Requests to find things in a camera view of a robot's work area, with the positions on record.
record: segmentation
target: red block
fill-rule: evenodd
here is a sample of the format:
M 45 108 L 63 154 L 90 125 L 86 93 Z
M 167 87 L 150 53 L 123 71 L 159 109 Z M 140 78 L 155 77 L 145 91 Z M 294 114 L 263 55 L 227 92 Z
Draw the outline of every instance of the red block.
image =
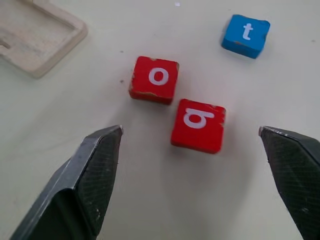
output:
M 171 104 L 178 79 L 179 63 L 140 56 L 135 64 L 130 96 L 133 99 Z
M 182 99 L 171 144 L 215 154 L 222 147 L 226 110 L 221 106 Z

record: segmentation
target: white table surface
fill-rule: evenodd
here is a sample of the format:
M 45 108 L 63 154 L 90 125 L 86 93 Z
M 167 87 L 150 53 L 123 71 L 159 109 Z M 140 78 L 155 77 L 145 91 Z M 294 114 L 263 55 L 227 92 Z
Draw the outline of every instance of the white table surface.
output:
M 100 240 L 301 239 L 258 128 L 320 139 L 320 1 L 52 2 L 89 36 L 38 80 L 0 61 L 0 239 L 82 139 L 114 124 L 125 135 Z M 270 21 L 258 59 L 220 46 L 232 14 Z M 140 55 L 180 63 L 171 106 L 129 97 Z M 227 109 L 219 154 L 170 145 L 181 98 Z

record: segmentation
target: toy block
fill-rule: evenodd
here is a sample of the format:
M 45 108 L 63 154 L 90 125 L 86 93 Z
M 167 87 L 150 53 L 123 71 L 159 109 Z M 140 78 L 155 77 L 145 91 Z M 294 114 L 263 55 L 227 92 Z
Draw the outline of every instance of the toy block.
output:
M 256 59 L 265 46 L 270 23 L 242 15 L 233 15 L 222 41 L 222 47 Z
M 140 56 L 135 64 L 129 94 L 133 99 L 169 105 L 173 101 L 179 63 Z
M 171 144 L 215 154 L 223 142 L 226 110 L 221 106 L 182 99 L 176 114 Z

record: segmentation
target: blue block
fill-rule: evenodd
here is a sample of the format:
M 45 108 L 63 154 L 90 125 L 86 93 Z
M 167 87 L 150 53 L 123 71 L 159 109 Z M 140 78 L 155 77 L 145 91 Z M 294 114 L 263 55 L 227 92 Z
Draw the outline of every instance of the blue block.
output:
M 242 15 L 233 15 L 222 41 L 222 47 L 256 59 L 264 49 L 270 23 Z

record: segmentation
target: wooden tray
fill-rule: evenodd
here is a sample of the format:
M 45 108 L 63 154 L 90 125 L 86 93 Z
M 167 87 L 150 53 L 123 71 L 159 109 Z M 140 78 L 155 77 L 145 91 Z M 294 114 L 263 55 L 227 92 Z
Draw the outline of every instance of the wooden tray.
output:
M 36 78 L 88 34 L 86 24 L 44 0 L 0 0 L 0 57 Z

